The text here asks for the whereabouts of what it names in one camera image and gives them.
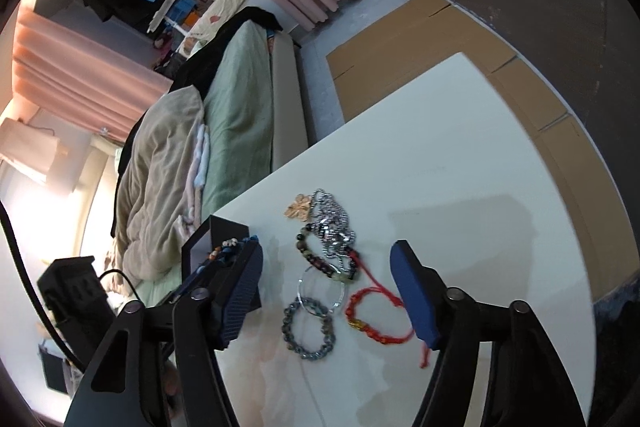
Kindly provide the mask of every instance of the silver chain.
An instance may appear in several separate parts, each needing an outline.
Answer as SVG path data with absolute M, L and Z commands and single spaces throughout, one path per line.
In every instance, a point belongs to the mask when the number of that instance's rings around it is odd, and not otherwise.
M 340 265 L 346 268 L 350 258 L 345 249 L 356 240 L 349 228 L 349 215 L 334 195 L 318 188 L 311 197 L 311 219 L 311 230 L 322 243 L 322 254 L 329 259 L 340 258 Z

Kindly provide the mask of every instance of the gray tile floor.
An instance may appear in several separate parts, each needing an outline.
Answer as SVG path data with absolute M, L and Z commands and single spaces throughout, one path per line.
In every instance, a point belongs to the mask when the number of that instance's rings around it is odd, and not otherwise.
M 329 20 L 306 35 L 298 51 L 298 72 L 309 144 L 344 124 L 326 56 L 340 44 L 409 0 L 347 0 Z

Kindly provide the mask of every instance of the green bed sheet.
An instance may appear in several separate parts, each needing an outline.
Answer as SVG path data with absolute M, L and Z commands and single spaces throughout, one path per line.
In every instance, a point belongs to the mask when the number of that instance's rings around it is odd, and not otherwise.
M 209 168 L 202 217 L 215 213 L 271 172 L 273 86 L 266 31 L 245 22 L 226 48 L 204 100 L 209 126 Z M 181 282 L 180 266 L 136 290 L 147 306 Z

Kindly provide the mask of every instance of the screw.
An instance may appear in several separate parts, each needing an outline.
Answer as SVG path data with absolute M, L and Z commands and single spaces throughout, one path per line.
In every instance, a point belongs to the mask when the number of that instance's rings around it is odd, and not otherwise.
M 207 297 L 209 297 L 209 290 L 206 288 L 196 288 L 191 292 L 191 298 L 194 301 L 204 301 Z
M 525 301 L 513 301 L 511 305 L 518 313 L 529 313 L 531 311 L 531 308 Z
M 448 288 L 447 289 L 447 298 L 452 301 L 462 301 L 465 298 L 465 293 L 460 288 Z
M 124 305 L 123 311 L 125 313 L 136 313 L 140 311 L 144 306 L 140 301 L 129 301 Z

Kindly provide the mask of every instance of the beige blanket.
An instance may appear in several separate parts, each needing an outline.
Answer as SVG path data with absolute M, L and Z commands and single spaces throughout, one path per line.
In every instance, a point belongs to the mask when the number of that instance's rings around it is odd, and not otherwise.
M 174 223 L 187 208 L 185 184 L 203 123 L 200 95 L 185 87 L 149 108 L 136 134 L 118 190 L 111 260 L 134 285 L 180 262 L 184 240 Z

